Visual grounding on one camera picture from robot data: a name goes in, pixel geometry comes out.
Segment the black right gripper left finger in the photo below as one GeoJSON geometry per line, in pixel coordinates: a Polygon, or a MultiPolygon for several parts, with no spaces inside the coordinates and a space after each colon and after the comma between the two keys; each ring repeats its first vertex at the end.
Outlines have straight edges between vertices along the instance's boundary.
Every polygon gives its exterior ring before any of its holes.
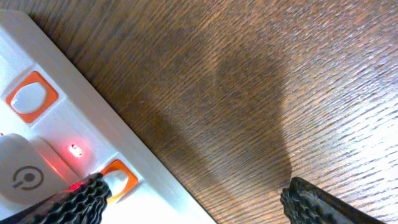
{"type": "Polygon", "coordinates": [[[1,224],[100,224],[111,196],[103,174],[94,173],[1,224]]]}

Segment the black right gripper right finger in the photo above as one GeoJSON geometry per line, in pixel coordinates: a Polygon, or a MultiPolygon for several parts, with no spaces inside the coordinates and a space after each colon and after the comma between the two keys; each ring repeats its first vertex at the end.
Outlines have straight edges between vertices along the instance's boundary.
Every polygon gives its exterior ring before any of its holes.
{"type": "Polygon", "coordinates": [[[383,224],[300,177],[282,190],[280,202],[292,224],[383,224]]]}

